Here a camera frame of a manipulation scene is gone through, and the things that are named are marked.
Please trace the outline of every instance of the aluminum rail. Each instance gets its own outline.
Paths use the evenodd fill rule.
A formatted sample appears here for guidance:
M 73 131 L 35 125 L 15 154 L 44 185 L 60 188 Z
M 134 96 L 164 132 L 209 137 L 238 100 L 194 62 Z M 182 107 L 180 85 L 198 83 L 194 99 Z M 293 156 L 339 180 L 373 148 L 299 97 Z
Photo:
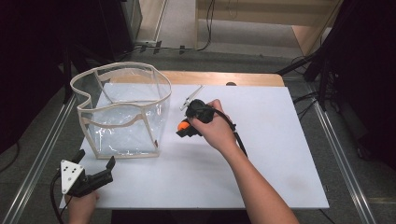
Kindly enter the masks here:
M 308 85 L 308 89 L 310 92 L 315 90 L 315 88 L 310 85 Z M 374 214 L 371 211 L 364 192 L 361 189 L 361 185 L 359 184 L 359 181 L 355 176 L 349 161 L 347 160 L 347 156 L 344 153 L 340 141 L 335 134 L 328 113 L 322 111 L 318 103 L 315 103 L 315 109 L 323 130 L 326 133 L 327 139 L 329 140 L 332 153 L 334 154 L 341 174 L 346 181 L 346 186 L 349 190 L 350 196 L 352 197 L 352 201 L 356 206 L 359 216 L 361 217 L 361 223 L 375 224 L 376 221 Z
M 66 122 L 66 119 L 73 108 L 75 101 L 76 97 L 73 94 L 68 103 L 62 106 L 58 117 L 54 121 L 49 131 L 49 134 L 44 141 L 43 146 L 41 147 L 35 158 L 35 162 L 33 163 L 29 173 L 27 174 L 20 188 L 18 189 L 15 199 L 12 202 L 10 208 L 8 209 L 5 219 L 3 220 L 3 224 L 18 223 L 23 210 L 30 199 L 30 196 L 35 189 L 38 178 L 41 176 L 41 173 L 50 157 L 53 147 L 58 140 L 59 134 L 64 127 L 64 123 Z

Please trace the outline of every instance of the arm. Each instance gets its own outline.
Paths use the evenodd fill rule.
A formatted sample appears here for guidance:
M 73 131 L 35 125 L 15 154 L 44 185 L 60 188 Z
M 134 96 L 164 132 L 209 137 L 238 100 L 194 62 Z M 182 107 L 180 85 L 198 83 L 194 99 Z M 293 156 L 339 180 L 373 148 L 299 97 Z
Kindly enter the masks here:
M 223 112 L 219 100 L 209 105 Z M 252 223 L 298 223 L 283 199 L 236 144 L 233 132 L 223 118 L 215 114 L 207 124 L 198 119 L 191 119 L 190 123 L 230 164 Z
M 99 194 L 93 191 L 81 198 L 73 197 L 67 205 L 69 210 L 69 224 L 87 224 L 90 223 L 93 211 L 95 210 L 96 201 Z M 65 195 L 64 200 L 69 202 L 70 196 Z

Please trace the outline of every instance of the orange part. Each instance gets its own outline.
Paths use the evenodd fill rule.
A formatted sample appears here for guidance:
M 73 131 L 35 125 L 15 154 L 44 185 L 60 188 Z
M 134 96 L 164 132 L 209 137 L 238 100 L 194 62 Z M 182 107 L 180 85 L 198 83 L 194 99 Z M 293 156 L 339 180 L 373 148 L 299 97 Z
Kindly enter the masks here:
M 177 130 L 183 130 L 186 129 L 190 126 L 190 124 L 187 121 L 181 121 L 178 125 L 177 125 Z

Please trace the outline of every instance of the black cable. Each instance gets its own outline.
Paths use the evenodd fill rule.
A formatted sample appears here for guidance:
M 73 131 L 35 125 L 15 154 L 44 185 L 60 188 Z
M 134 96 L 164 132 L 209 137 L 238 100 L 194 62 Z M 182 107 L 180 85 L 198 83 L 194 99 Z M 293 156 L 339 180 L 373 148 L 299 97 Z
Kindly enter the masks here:
M 141 46 L 140 48 L 134 49 L 131 52 L 126 53 L 120 60 L 118 60 L 118 62 L 121 62 L 123 59 L 125 59 L 125 57 L 133 52 L 139 51 L 141 49 L 174 49 L 174 50 L 183 50 L 183 51 L 202 51 L 207 49 L 207 47 L 209 47 L 209 45 L 212 43 L 212 22 L 213 22 L 213 14 L 214 14 L 214 10 L 215 10 L 215 0 L 212 0 L 210 2 L 209 8 L 207 9 L 206 12 L 206 28 L 208 31 L 208 39 L 206 41 L 205 46 L 203 46 L 200 49 L 182 49 L 182 48 L 164 48 L 164 47 L 150 47 L 150 46 Z
M 327 89 L 330 91 L 330 105 L 332 108 L 336 111 L 339 112 L 340 108 L 338 107 L 338 104 L 336 103 L 337 101 L 337 89 L 335 88 L 335 74 L 330 73 L 329 75 L 329 80 L 328 80 L 328 85 Z
M 14 158 L 12 158 L 11 162 L 9 162 L 5 167 L 0 169 L 0 173 L 8 169 L 17 160 L 18 156 L 20 155 L 20 151 L 21 151 L 20 143 L 17 141 L 17 152 L 15 153 Z
M 303 60 L 305 60 L 305 56 L 298 56 L 298 57 L 295 57 L 295 58 L 293 58 L 292 60 L 291 60 L 291 63 L 290 64 L 293 64 L 294 63 L 294 61 L 296 60 L 296 59 L 299 59 L 299 58 L 303 58 Z M 302 65 L 301 66 L 303 69 L 305 69 L 305 71 L 306 71 L 306 69 L 307 69 L 307 67 L 304 67 L 304 65 Z M 300 74 L 300 75 L 303 75 L 304 73 L 302 73 L 302 72 L 299 72 L 299 71 L 297 71 L 297 69 L 294 69 L 294 72 L 296 72 L 296 73 L 298 73 L 298 74 Z
M 58 170 L 58 172 L 56 173 L 56 175 L 52 178 L 52 181 L 50 182 L 49 196 L 50 196 L 50 201 L 52 204 L 52 208 L 55 212 L 56 218 L 58 219 L 60 224 L 64 224 L 61 214 L 59 213 L 58 207 L 56 206 L 55 196 L 54 196 L 55 182 L 58 180 L 59 177 L 61 177 L 61 169 Z
M 314 100 L 306 109 L 304 109 L 303 111 L 301 111 L 300 113 L 298 113 L 297 115 L 300 115 L 299 121 L 301 121 L 303 119 L 303 117 L 305 116 L 306 112 L 308 112 L 309 108 L 312 107 L 312 105 L 314 105 L 314 103 L 316 103 L 318 100 Z
M 331 223 L 335 224 L 335 222 L 329 217 L 327 216 L 326 213 L 324 213 L 323 209 L 319 209 L 319 211 L 323 214 L 323 216 L 325 216 Z
M 299 102 L 302 101 L 302 100 L 310 99 L 310 98 L 312 98 L 312 97 L 314 97 L 314 96 L 315 96 L 315 97 L 318 96 L 318 91 L 312 91 L 312 92 L 310 92 L 310 93 L 308 93 L 308 94 L 306 94 L 306 95 L 304 95 L 304 96 L 300 96 L 300 97 L 294 99 L 294 100 L 293 100 L 293 104 L 295 105 L 295 104 L 299 103 Z
M 73 196 L 70 196 L 69 201 L 67 201 L 67 203 L 64 205 L 64 208 L 63 208 L 62 211 L 61 211 L 61 217 L 62 217 L 62 214 L 64 213 L 64 209 L 66 209 L 66 207 L 70 204 L 70 202 L 72 201 L 72 199 L 73 199 Z
M 245 146 L 244 146 L 244 144 L 242 143 L 241 137 L 239 136 L 238 132 L 237 132 L 236 129 L 235 129 L 235 126 L 236 126 L 236 125 L 233 124 L 233 123 L 230 121 L 230 119 L 227 117 L 227 115 L 225 115 L 223 112 L 221 112 L 221 111 L 219 111 L 219 110 L 217 110 L 217 109 L 215 109 L 215 108 L 203 107 L 203 108 L 201 108 L 201 109 L 210 109 L 210 110 L 213 110 L 213 111 L 215 111 L 219 116 L 221 116 L 221 117 L 228 123 L 228 125 L 229 125 L 230 128 L 231 128 L 231 130 L 233 131 L 233 135 L 235 135 L 236 141 L 238 142 L 238 145 L 239 145 L 239 147 L 241 148 L 241 150 L 244 152 L 244 154 L 245 154 L 246 156 L 248 156 L 247 151 L 245 150 Z

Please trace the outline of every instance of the white table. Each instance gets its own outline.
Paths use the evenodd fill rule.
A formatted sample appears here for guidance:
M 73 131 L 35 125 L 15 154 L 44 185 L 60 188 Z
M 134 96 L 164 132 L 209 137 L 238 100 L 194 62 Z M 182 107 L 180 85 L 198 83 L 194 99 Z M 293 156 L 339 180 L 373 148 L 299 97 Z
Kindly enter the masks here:
M 98 192 L 98 208 L 242 209 L 244 204 L 227 162 L 203 137 L 180 138 L 179 107 L 197 85 L 173 85 L 159 158 L 117 160 L 114 181 Z M 285 87 L 205 86 L 197 96 L 219 98 L 252 163 L 291 208 L 328 208 L 296 111 Z M 86 174 L 105 169 L 86 140 L 81 161 Z

